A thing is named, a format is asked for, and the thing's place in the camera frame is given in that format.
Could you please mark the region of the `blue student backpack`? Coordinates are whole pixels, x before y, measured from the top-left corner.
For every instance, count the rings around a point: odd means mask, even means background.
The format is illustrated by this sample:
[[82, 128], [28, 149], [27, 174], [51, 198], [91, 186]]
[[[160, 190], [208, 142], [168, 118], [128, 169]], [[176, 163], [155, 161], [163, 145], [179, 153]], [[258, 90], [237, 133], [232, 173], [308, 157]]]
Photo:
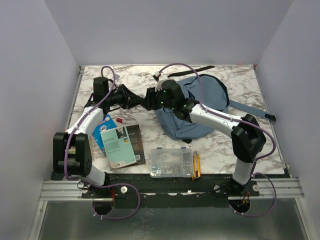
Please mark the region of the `blue student backpack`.
[[[174, 66], [174, 65], [187, 67], [187, 68], [190, 69], [192, 74], [196, 75], [196, 77], [197, 77], [197, 79], [199, 81], [199, 84], [200, 84], [200, 99], [199, 99], [200, 102], [196, 106], [198, 108], [200, 108], [203, 112], [208, 113], [209, 116], [211, 118], [213, 118], [213, 119], [209, 120], [210, 124], [213, 124], [214, 120], [222, 120], [225, 123], [228, 122], [228, 126], [229, 127], [231, 126], [230, 125], [231, 123], [236, 123], [236, 122], [250, 125], [253, 128], [256, 128], [256, 129], [262, 131], [264, 134], [266, 134], [270, 138], [270, 140], [272, 141], [273, 147], [274, 148], [276, 147], [276, 141], [275, 141], [274, 137], [268, 131], [266, 131], [265, 129], [263, 129], [263, 128], [255, 125], [253, 123], [249, 123], [249, 122], [246, 122], [244, 120], [241, 120], [241, 118], [239, 116], [233, 116], [233, 115], [226, 114], [226, 113], [224, 113], [224, 114], [218, 113], [217, 110], [209, 108], [209, 107], [207, 107], [207, 106], [205, 106], [203, 104], [203, 102], [202, 102], [202, 100], [203, 100], [203, 84], [202, 84], [201, 77], [198, 74], [198, 72], [201, 72], [203, 69], [200, 69], [200, 68], [199, 69], [194, 69], [194, 68], [192, 68], [191, 66], [189, 66], [189, 65], [187, 65], [185, 63], [171, 63], [171, 64], [166, 65], [162, 69], [160, 69], [158, 72], [162, 73], [165, 69], [167, 69], [167, 68], [169, 68], [171, 66]], [[229, 106], [232, 107], [232, 108], [241, 110], [243, 112], [252, 114], [254, 116], [258, 116], [260, 118], [264, 118], [264, 119], [270, 120], [269, 118], [266, 117], [267, 113], [265, 111], [259, 110], [259, 109], [254, 108], [254, 107], [249, 107], [248, 105], [245, 105], [245, 104], [242, 104], [242, 103], [239, 103], [239, 102], [235, 102], [235, 101], [231, 101], [231, 100], [229, 102], [230, 102]]]

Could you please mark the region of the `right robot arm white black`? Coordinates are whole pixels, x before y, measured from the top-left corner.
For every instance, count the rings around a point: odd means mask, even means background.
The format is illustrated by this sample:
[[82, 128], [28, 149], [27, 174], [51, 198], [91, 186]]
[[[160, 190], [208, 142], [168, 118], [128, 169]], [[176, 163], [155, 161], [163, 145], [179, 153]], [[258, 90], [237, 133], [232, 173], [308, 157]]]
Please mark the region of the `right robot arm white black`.
[[148, 111], [171, 109], [182, 121], [205, 125], [231, 138], [237, 161], [230, 191], [236, 196], [247, 192], [254, 161], [266, 143], [263, 130], [253, 115], [240, 117], [205, 107], [199, 101], [185, 97], [173, 79], [161, 80], [156, 87], [148, 88], [141, 106]]

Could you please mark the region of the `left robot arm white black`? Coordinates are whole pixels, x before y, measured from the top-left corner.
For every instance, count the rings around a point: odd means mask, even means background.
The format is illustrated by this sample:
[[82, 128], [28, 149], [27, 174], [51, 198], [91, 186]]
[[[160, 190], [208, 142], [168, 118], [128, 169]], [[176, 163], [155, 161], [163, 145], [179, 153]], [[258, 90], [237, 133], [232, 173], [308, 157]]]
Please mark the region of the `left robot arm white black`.
[[90, 137], [112, 106], [131, 109], [144, 98], [123, 84], [115, 87], [115, 81], [102, 76], [93, 79], [91, 97], [73, 126], [53, 136], [53, 171], [64, 174], [67, 180], [81, 180], [94, 186], [93, 191], [104, 198], [111, 191], [110, 178], [93, 166]]

